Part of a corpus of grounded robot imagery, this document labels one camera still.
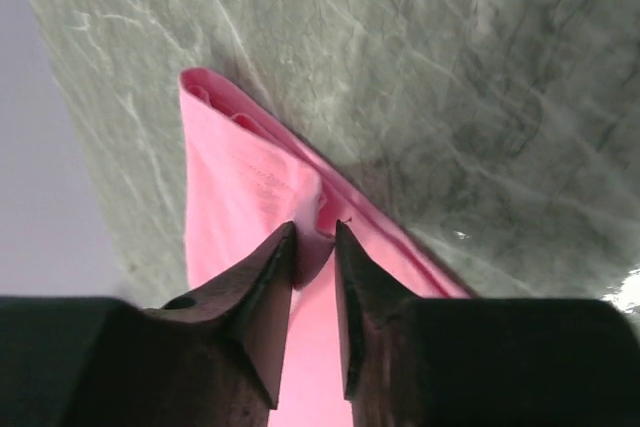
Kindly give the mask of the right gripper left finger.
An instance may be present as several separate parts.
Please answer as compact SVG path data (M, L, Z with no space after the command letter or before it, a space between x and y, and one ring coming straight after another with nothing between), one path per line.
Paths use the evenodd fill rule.
M146 317L165 355L154 426L265 426L278 406L292 303L296 227Z

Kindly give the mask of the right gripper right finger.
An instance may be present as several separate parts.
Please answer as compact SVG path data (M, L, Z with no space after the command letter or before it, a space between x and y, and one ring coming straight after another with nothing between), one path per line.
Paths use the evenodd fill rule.
M406 308L417 296L378 265L350 227L335 236L344 398L355 426L415 426L422 416Z

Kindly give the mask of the pink t shirt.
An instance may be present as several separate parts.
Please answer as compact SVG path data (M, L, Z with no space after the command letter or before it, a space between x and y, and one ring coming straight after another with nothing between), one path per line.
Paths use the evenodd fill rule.
M187 197L188 281L199 286L251 253L281 224L298 230L297 285L273 426L349 426L343 396L333 242L345 222L368 255L414 292L462 287L314 149L222 75L179 77Z

